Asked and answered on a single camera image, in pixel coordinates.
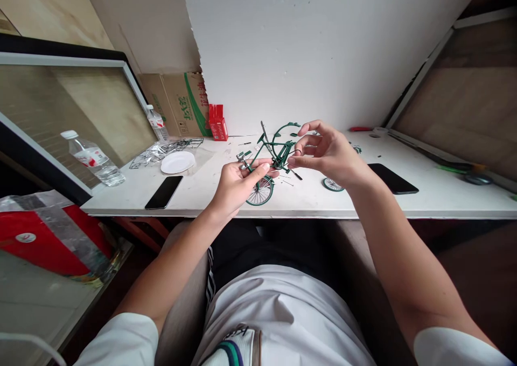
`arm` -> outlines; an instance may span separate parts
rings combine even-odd
[[[305,135],[308,130],[322,135]],[[469,316],[445,269],[415,233],[388,187],[346,137],[321,121],[306,123],[298,135],[305,135],[296,145],[302,156],[289,158],[289,167],[317,169],[347,190],[409,347],[413,349],[416,334],[428,327],[452,328],[495,347]]]
[[[256,160],[251,174],[235,162],[226,164],[214,198],[192,222],[176,243],[157,257],[135,281],[114,315],[133,312],[150,317],[162,331],[165,318],[201,257],[224,226],[239,212],[253,185],[266,173],[277,177],[269,168],[271,159]]]

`green model bicycle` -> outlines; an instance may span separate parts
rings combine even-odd
[[[258,158],[261,150],[265,147],[268,152],[271,154],[271,159],[273,160],[272,167],[277,170],[284,170],[286,173],[292,172],[296,177],[298,177],[300,180],[302,179],[297,173],[292,171],[289,168],[285,167],[285,163],[287,162],[287,158],[291,153],[294,153],[294,151],[291,151],[293,146],[296,144],[294,141],[287,141],[287,142],[275,142],[275,138],[280,137],[280,130],[282,130],[285,127],[288,126],[296,126],[300,127],[296,122],[289,122],[287,125],[282,126],[280,129],[278,129],[273,136],[273,142],[269,142],[268,135],[266,134],[266,129],[264,128],[264,123],[260,121],[260,124],[262,125],[262,135],[258,139],[257,143],[262,142],[262,146],[258,150],[257,154],[255,155],[255,158],[248,163],[246,160],[246,156],[251,154],[251,151],[247,151],[246,153],[240,152],[237,155],[237,159],[242,162],[244,165],[241,166],[241,169],[248,169],[249,172],[253,172],[254,168],[252,168],[250,165],[255,162],[255,160]],[[275,147],[282,146],[279,152],[276,152]],[[273,195],[273,187],[275,186],[275,182],[271,177],[268,175],[265,175],[262,179],[258,181],[257,184],[253,187],[253,190],[249,194],[248,200],[246,200],[246,203],[259,206],[262,204],[267,203],[268,200],[271,199],[271,196]]]

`left hand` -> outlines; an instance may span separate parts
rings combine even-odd
[[[255,170],[250,173],[248,169],[240,169],[241,162],[233,162],[222,167],[219,185],[214,198],[207,208],[218,213],[227,220],[232,219],[239,212],[240,206],[249,197],[256,184],[266,174],[272,178],[278,177],[280,172],[270,168],[270,158],[259,158],[251,165]]]

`small wheel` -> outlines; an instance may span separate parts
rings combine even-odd
[[[271,199],[273,195],[274,183],[269,176],[264,176],[258,181],[258,188],[255,184],[253,190],[249,194],[246,203],[251,205],[262,205]]]
[[[334,180],[329,179],[328,177],[323,179],[322,183],[327,190],[334,192],[341,192],[345,190],[341,185],[338,185]]]

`water bottle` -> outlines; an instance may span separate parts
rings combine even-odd
[[[74,130],[67,130],[61,136],[68,140],[68,150],[80,163],[108,187],[125,182],[120,169],[104,154],[97,144],[79,138]]]
[[[169,132],[163,123],[162,116],[159,115],[152,105],[147,105],[147,119],[152,126],[152,129],[155,131],[156,136],[159,141],[167,141],[169,139]]]

